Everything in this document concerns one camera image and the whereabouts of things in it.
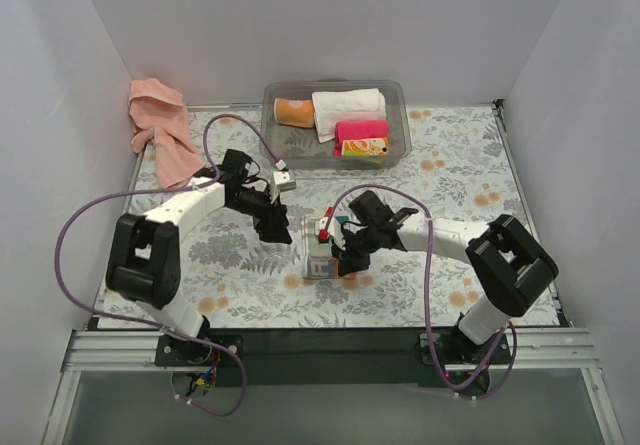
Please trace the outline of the aluminium frame rail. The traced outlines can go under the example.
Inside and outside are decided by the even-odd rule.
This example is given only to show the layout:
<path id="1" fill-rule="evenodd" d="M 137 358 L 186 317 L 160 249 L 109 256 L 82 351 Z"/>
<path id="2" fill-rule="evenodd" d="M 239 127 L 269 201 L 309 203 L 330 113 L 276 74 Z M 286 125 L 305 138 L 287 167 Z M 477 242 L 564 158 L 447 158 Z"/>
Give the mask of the aluminium frame rail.
<path id="1" fill-rule="evenodd" d="M 413 358 L 419 328 L 355 329 L 229 329 L 237 336 L 244 363 L 263 358 Z M 597 368 L 600 361 L 587 330 L 580 328 L 519 328 L 507 343 L 516 346 L 515 366 L 521 369 Z M 144 330 L 76 332 L 64 364 L 76 370 L 135 370 L 142 367 L 203 367 L 198 359 L 181 357 L 160 333 Z"/>

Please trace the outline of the rabbit print towel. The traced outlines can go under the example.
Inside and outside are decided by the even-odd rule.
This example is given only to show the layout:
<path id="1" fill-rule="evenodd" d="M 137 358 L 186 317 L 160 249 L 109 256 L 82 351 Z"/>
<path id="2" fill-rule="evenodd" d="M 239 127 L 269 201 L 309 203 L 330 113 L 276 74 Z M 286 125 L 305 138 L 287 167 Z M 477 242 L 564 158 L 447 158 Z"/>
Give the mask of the rabbit print towel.
<path id="1" fill-rule="evenodd" d="M 310 280 L 338 279 L 338 261 L 330 243 L 321 243 L 318 233 L 324 216 L 307 215 L 302 220 L 302 276 Z"/>

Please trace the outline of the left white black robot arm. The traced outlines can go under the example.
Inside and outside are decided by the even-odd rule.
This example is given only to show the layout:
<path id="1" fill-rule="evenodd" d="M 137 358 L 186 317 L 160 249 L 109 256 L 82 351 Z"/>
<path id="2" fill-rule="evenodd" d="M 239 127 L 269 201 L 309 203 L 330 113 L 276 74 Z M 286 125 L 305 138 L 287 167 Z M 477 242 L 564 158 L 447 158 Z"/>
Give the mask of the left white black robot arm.
<path id="1" fill-rule="evenodd" d="M 253 160 L 239 150 L 226 151 L 222 164 L 203 167 L 187 190 L 141 214 L 126 213 L 116 222 L 108 260 L 106 287 L 136 303 L 159 326 L 181 334 L 170 349 L 193 365 L 212 359 L 208 319 L 191 304 L 181 284 L 180 244 L 187 233 L 210 214 L 228 208 L 252 218 L 265 243 L 290 244 L 287 207 L 280 194 L 296 188 L 282 160 L 261 189 L 261 178 L 249 174 Z"/>

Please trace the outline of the floral table mat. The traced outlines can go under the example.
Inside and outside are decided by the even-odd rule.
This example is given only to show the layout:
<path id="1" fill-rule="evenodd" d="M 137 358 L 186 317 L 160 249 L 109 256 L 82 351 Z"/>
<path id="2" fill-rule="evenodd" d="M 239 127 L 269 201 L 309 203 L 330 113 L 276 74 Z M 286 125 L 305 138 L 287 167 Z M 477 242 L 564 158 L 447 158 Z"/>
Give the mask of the floral table mat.
<path id="1" fill-rule="evenodd" d="M 181 287 L 212 326 L 248 328 L 451 325 L 481 296 L 473 270 L 443 257 L 382 250 L 354 278 L 302 276 L 302 220 L 322 215 L 342 193 L 364 184 L 394 209 L 425 204 L 437 218 L 490 221 L 526 216 L 488 106 L 424 107 L 407 112 L 411 151 L 382 170 L 298 170 L 283 195 L 290 245 L 262 243 L 243 215 L 210 215 L 181 244 Z"/>

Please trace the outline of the orange print rolled towel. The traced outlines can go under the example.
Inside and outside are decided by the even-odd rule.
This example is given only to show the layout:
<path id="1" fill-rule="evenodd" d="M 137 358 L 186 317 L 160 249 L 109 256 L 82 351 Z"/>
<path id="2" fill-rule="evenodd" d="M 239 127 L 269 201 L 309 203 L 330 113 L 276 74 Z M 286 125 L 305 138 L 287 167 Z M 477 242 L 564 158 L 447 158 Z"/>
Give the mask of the orange print rolled towel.
<path id="1" fill-rule="evenodd" d="M 387 137 L 348 139 L 341 141 L 334 150 L 335 156 L 381 157 L 389 151 Z"/>

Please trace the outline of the clear plastic bin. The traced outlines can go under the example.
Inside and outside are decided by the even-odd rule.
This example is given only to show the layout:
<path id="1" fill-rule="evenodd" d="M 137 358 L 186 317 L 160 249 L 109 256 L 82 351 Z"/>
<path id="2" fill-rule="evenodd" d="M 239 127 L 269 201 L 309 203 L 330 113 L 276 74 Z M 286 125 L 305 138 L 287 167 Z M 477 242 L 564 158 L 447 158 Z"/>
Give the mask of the clear plastic bin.
<path id="1" fill-rule="evenodd" d="M 261 133 L 262 155 L 291 169 L 390 168 L 411 151 L 403 92 L 390 80 L 273 83 Z"/>

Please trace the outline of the white rolled towel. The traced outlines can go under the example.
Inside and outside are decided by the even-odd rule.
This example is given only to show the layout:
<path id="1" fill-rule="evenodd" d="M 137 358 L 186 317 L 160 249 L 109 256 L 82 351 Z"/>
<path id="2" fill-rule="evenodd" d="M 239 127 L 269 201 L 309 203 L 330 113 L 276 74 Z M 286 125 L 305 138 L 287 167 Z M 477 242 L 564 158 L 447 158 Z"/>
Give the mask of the white rolled towel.
<path id="1" fill-rule="evenodd" d="M 377 88 L 342 92 L 316 91 L 311 97 L 320 143 L 335 138 L 338 121 L 386 118 L 386 100 Z"/>

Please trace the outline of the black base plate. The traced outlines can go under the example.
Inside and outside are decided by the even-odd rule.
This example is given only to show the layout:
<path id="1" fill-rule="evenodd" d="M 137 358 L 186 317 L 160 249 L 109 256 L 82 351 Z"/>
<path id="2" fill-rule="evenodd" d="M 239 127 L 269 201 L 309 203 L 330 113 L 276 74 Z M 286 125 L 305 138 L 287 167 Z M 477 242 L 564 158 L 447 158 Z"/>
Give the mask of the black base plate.
<path id="1" fill-rule="evenodd" d="M 241 373 L 251 385 L 417 384 L 440 387 L 441 372 L 472 370 L 487 358 L 506 365 L 505 337 L 476 345 L 450 327 L 437 327 L 428 339 L 421 328 L 218 329 L 209 340 L 226 352 L 163 335 L 157 367 L 217 367 L 216 383 L 235 387 Z"/>

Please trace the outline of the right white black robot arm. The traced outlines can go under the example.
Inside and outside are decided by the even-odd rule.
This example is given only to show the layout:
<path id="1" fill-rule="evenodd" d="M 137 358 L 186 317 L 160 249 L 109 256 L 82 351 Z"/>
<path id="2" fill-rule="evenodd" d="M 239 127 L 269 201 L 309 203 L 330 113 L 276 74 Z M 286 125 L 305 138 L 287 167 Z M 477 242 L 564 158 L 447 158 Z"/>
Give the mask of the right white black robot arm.
<path id="1" fill-rule="evenodd" d="M 392 210 L 368 190 L 350 204 L 357 229 L 351 231 L 329 214 L 318 240 L 331 244 L 338 275 L 365 271 L 381 249 L 424 252 L 471 266 L 483 295 L 441 341 L 464 362 L 475 362 L 489 349 L 498 331 L 524 316 L 555 281 L 558 266 L 515 217 L 502 214 L 489 222 L 435 219 L 429 212 L 403 207 Z"/>

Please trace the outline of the hot pink rolled towel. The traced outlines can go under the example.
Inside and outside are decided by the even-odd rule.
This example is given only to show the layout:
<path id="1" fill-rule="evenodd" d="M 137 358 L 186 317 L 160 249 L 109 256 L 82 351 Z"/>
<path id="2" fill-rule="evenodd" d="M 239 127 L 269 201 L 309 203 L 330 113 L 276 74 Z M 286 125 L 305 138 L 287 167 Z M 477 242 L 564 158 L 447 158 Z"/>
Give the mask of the hot pink rolled towel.
<path id="1" fill-rule="evenodd" d="M 363 140 L 370 138 L 384 138 L 389 133 L 389 123 L 383 119 L 343 120 L 335 126 L 335 140 L 342 145 L 347 140 Z"/>

